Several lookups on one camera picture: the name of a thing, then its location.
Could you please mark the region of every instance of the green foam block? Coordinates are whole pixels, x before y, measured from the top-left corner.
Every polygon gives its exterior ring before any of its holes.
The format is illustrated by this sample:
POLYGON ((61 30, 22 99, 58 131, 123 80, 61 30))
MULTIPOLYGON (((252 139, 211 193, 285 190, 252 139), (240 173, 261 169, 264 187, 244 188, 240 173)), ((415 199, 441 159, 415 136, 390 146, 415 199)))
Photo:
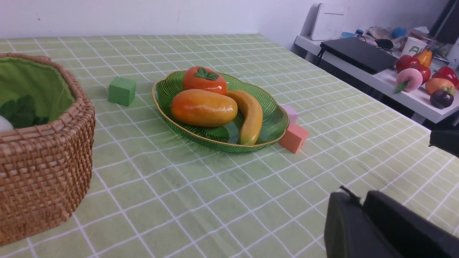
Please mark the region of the green foam block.
POLYGON ((131 79, 115 77, 108 88, 108 101, 128 107, 134 100, 136 85, 131 79))

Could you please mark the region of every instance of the mango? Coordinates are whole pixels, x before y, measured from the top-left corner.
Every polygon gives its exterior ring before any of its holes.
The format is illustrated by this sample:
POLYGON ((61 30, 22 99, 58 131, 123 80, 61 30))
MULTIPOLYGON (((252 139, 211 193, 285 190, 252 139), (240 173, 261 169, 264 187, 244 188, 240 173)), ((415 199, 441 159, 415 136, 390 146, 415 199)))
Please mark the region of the mango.
POLYGON ((237 110, 237 103, 230 97, 201 89, 178 93, 171 105, 175 119, 199 127, 224 126, 236 117, 237 110))
POLYGON ((230 90, 226 95, 236 101, 244 115, 244 123, 239 134, 239 144, 254 145, 263 124, 263 109, 258 100, 243 90, 230 90))

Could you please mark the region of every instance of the desk leg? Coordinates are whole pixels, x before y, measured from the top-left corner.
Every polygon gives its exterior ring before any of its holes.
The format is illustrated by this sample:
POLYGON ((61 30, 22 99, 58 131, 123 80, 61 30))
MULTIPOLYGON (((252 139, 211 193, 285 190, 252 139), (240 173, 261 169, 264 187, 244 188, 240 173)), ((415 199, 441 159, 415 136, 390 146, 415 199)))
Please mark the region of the desk leg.
POLYGON ((419 115, 418 113, 414 113, 411 117, 411 120, 415 121, 418 124, 423 124, 425 121, 425 117, 419 115))

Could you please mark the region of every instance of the blue object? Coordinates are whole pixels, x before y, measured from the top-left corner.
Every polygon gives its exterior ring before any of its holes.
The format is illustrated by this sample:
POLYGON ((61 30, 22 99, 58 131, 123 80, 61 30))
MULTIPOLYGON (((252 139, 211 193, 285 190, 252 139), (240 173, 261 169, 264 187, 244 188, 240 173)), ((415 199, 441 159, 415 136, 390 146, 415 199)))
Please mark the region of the blue object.
POLYGON ((408 34, 409 34, 409 31, 407 29, 402 28, 402 27, 397 27, 392 32, 392 37, 394 37, 396 39, 396 38, 400 38, 400 37, 406 37, 406 36, 408 36, 408 34))
POLYGON ((354 38, 354 37, 357 37, 357 34, 350 33, 350 32, 341 32, 342 39, 354 38))

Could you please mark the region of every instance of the cup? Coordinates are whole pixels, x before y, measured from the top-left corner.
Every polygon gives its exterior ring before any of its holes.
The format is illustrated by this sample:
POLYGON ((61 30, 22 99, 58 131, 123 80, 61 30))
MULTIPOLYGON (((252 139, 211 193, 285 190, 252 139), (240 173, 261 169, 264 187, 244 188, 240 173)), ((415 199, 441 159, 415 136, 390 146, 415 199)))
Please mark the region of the cup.
POLYGON ((402 51, 402 56, 403 55, 414 56, 420 53, 421 51, 423 51, 425 47, 427 47, 426 42, 420 39, 413 38, 413 37, 408 37, 406 40, 405 47, 403 48, 403 51, 402 51))
POLYGON ((456 70, 459 67, 459 39, 453 45, 446 58, 449 60, 449 67, 456 70))

